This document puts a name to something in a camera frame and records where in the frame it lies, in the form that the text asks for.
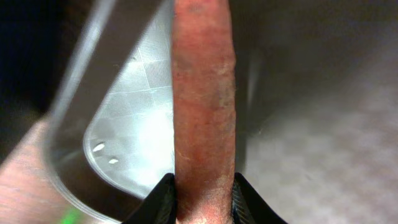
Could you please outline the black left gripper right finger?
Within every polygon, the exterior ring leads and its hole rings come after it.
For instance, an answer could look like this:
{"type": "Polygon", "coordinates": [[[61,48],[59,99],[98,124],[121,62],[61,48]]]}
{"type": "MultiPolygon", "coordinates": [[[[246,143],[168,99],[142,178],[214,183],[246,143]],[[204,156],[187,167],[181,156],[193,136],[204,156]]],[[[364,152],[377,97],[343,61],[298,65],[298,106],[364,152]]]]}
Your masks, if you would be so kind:
{"type": "Polygon", "coordinates": [[[287,224],[239,172],[234,174],[231,215],[233,224],[287,224]]]}

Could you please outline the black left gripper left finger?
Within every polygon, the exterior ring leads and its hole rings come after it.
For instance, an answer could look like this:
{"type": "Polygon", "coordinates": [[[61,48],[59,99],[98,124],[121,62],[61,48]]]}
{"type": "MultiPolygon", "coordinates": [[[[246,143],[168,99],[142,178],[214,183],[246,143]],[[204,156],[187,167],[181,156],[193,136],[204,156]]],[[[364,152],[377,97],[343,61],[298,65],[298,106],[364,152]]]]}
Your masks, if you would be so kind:
{"type": "Polygon", "coordinates": [[[122,224],[176,224],[176,219],[175,176],[167,173],[122,224]]]}

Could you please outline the orange carrot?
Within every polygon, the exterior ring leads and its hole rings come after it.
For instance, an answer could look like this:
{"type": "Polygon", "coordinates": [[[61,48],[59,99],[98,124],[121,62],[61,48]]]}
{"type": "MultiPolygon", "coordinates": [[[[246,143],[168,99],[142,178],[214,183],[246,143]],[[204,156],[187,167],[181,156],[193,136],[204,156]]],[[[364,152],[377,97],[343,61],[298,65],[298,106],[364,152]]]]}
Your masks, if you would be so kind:
{"type": "Polygon", "coordinates": [[[227,0],[177,0],[172,31],[178,223],[231,223],[235,52],[227,0]]]}

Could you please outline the brown serving tray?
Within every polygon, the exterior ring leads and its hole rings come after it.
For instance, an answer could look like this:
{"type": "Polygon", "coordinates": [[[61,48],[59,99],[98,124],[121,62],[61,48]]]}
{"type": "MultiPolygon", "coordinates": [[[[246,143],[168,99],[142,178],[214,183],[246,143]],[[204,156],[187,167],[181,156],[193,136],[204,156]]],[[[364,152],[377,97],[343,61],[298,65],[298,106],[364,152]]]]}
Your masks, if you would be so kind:
{"type": "MultiPolygon", "coordinates": [[[[397,222],[397,2],[231,1],[236,170],[288,223],[397,222]]],[[[119,223],[174,171],[172,1],[96,1],[52,108],[59,191],[119,223]]]]}

